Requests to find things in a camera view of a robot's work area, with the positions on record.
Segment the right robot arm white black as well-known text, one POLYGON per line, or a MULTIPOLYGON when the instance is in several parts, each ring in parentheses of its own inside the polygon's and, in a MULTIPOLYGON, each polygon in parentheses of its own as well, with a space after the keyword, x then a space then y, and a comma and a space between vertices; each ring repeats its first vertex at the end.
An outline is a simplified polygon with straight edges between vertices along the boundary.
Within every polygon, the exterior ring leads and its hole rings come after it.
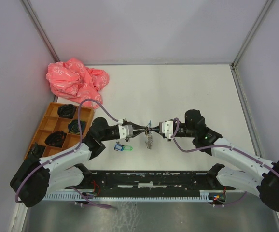
POLYGON ((279 160, 273 162, 234 146, 210 129, 201 112, 195 109, 185 113, 184 122, 175 118, 160 122, 149 130, 158 132, 167 140, 192 138, 195 148, 189 152, 202 151, 238 168, 235 171, 223 164, 215 164, 206 178, 210 188, 224 186, 242 190, 259 197, 267 207, 279 212, 279 160))

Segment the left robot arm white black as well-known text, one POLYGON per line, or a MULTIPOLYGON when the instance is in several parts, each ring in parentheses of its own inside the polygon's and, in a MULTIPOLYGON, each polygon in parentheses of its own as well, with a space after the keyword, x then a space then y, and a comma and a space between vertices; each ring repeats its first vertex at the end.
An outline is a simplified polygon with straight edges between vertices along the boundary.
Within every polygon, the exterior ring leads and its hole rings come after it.
POLYGON ((30 157, 23 161, 10 181, 16 203, 33 207, 53 191, 77 185, 88 188, 92 177, 80 166, 101 154, 104 141, 129 140, 148 130, 147 126, 125 120, 110 126, 103 117, 94 119, 86 136, 76 145, 45 158, 30 157))

